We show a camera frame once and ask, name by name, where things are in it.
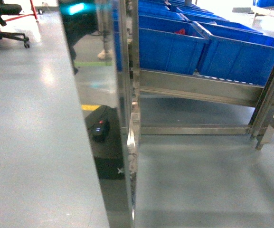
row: black office chair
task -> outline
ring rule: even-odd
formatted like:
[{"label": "black office chair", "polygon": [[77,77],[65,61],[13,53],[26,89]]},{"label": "black office chair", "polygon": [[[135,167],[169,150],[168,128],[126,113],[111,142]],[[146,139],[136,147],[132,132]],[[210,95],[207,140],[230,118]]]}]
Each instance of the black office chair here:
[{"label": "black office chair", "polygon": [[[18,4],[0,4],[0,24],[2,26],[7,25],[6,22],[1,18],[1,15],[19,15],[22,11],[22,7]],[[3,38],[15,39],[24,42],[25,48],[29,48],[29,38],[24,33],[12,33],[12,32],[1,32],[0,40]]]}]

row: storage bin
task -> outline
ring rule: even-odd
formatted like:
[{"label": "storage bin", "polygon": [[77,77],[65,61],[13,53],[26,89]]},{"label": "storage bin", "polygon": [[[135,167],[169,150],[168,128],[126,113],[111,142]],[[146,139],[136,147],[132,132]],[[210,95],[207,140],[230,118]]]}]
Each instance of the storage bin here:
[{"label": "storage bin", "polygon": [[253,6],[258,6],[258,7],[274,6],[274,0],[253,0]]},{"label": "storage bin", "polygon": [[[139,16],[141,68],[193,74],[209,42],[192,23]],[[185,29],[187,35],[175,34]]]},{"label": "storage bin", "polygon": [[157,10],[157,9],[150,9],[145,7],[139,7],[139,16],[150,16],[150,17],[161,18],[161,19],[185,21],[185,19],[182,16],[180,16],[180,14],[178,13]]},{"label": "storage bin", "polygon": [[207,10],[203,10],[203,9],[193,9],[193,8],[189,8],[189,7],[177,7],[177,12],[178,13],[199,13],[199,14],[203,14],[203,15],[214,15],[214,13],[209,12]]},{"label": "storage bin", "polygon": [[215,25],[219,25],[219,26],[230,27],[233,29],[246,30],[246,31],[262,34],[262,32],[256,31],[255,29],[249,28],[248,26],[242,25],[240,23],[225,21],[222,19],[210,19],[210,18],[206,18],[206,17],[193,16],[193,15],[186,17],[186,19],[188,22],[198,21],[198,22],[202,22],[202,23],[215,24]]},{"label": "storage bin", "polygon": [[179,9],[178,12],[180,12],[184,15],[205,16],[205,17],[209,17],[209,18],[224,19],[224,18],[217,16],[215,14],[212,14],[212,13],[205,13],[205,12],[199,12],[199,11],[197,12],[197,11],[191,11],[191,10],[184,11],[184,10],[181,10],[180,8],[178,8],[178,9]]},{"label": "storage bin", "polygon": [[145,8],[151,8],[151,9],[155,9],[155,10],[169,11],[169,8],[166,5],[161,4],[161,3],[157,3],[157,2],[139,1],[138,6],[139,7],[145,7]]},{"label": "storage bin", "polygon": [[208,18],[208,19],[212,19],[212,20],[215,20],[215,19],[218,19],[218,20],[225,20],[225,21],[228,21],[227,19],[224,19],[224,18],[221,18],[219,16],[216,16],[215,14],[211,14],[211,15],[200,15],[200,14],[196,14],[196,13],[186,13],[186,12],[182,12],[180,13],[182,14],[183,16],[185,16],[186,18],[189,18],[190,16],[200,16],[200,17],[205,17],[205,18]]},{"label": "storage bin", "polygon": [[117,12],[113,12],[113,42],[114,42],[114,51],[116,55],[117,71],[122,71],[120,32],[119,32],[119,22],[118,22]]},{"label": "storage bin", "polygon": [[265,85],[274,66],[274,38],[194,23],[211,40],[197,67],[200,74]]}]

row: stainless steel frame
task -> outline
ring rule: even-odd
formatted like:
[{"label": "stainless steel frame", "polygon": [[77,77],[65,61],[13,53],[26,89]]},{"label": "stainless steel frame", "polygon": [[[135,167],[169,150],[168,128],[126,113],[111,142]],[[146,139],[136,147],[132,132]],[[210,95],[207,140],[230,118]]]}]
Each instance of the stainless steel frame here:
[{"label": "stainless steel frame", "polygon": [[[271,71],[270,77],[267,81],[267,84],[259,98],[258,105],[254,111],[250,124],[252,129],[250,133],[252,137],[257,137],[258,145],[257,148],[261,149],[263,143],[268,141],[268,136],[272,134],[271,127],[268,128],[270,121],[273,121],[274,116],[274,67]],[[262,128],[267,128],[267,132],[260,134]]]},{"label": "stainless steel frame", "polygon": [[274,18],[274,7],[258,7],[258,6],[252,6],[251,10],[255,13],[254,17],[256,18],[259,15],[264,15],[264,16],[270,16]]},{"label": "stainless steel frame", "polygon": [[263,87],[201,76],[141,70],[141,91],[201,101],[255,107]]}]

